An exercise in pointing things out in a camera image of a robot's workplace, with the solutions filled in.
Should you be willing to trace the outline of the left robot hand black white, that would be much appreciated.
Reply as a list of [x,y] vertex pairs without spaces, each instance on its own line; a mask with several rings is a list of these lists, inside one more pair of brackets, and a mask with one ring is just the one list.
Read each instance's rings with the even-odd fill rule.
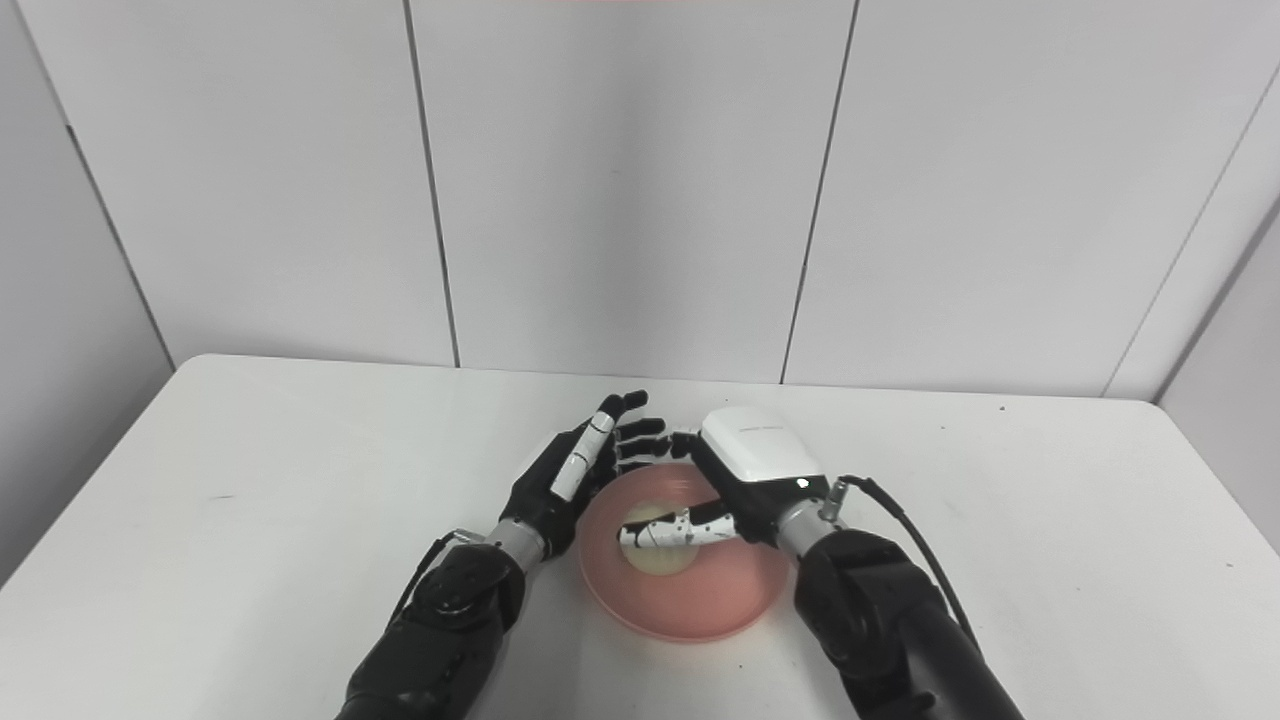
[[571,547],[580,518],[609,483],[669,456],[663,419],[625,419],[648,402],[645,389],[607,396],[586,420],[554,434],[515,480],[498,527],[529,536],[535,562]]

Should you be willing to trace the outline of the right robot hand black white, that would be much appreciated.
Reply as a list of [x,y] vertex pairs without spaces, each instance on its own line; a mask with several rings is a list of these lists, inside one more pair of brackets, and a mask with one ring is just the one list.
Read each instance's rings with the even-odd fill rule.
[[716,492],[710,501],[646,521],[626,521],[623,550],[671,550],[742,539],[768,544],[795,560],[827,536],[844,530],[844,497],[800,437],[760,407],[722,407],[695,432],[676,430],[672,459],[689,460]]

